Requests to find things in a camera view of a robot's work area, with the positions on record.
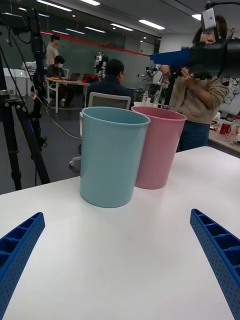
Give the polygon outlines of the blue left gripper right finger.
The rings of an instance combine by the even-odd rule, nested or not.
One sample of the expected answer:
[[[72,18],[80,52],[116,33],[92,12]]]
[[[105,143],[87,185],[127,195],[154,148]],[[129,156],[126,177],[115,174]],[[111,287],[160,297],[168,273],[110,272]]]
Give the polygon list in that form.
[[[240,240],[197,209],[190,225],[235,320],[240,319]]]

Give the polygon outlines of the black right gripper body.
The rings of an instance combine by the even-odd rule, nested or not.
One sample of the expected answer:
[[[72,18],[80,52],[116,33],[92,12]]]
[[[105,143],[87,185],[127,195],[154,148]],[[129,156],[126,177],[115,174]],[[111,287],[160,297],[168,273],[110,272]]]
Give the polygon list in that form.
[[[227,45],[224,40],[214,43],[196,42],[190,50],[188,70],[200,78],[226,78]]]

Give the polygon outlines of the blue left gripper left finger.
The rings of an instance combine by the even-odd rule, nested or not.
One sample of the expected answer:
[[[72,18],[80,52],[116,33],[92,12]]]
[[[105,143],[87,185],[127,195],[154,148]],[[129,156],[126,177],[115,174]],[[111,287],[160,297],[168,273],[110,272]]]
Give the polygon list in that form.
[[[42,212],[34,214],[0,239],[0,319],[45,228]]]

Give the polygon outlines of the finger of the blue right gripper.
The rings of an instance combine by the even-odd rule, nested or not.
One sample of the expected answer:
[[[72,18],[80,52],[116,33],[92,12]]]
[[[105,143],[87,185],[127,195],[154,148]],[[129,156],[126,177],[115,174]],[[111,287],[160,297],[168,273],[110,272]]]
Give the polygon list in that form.
[[[149,56],[156,65],[168,65],[174,67],[189,67],[192,47],[182,47],[181,50],[155,53]]]

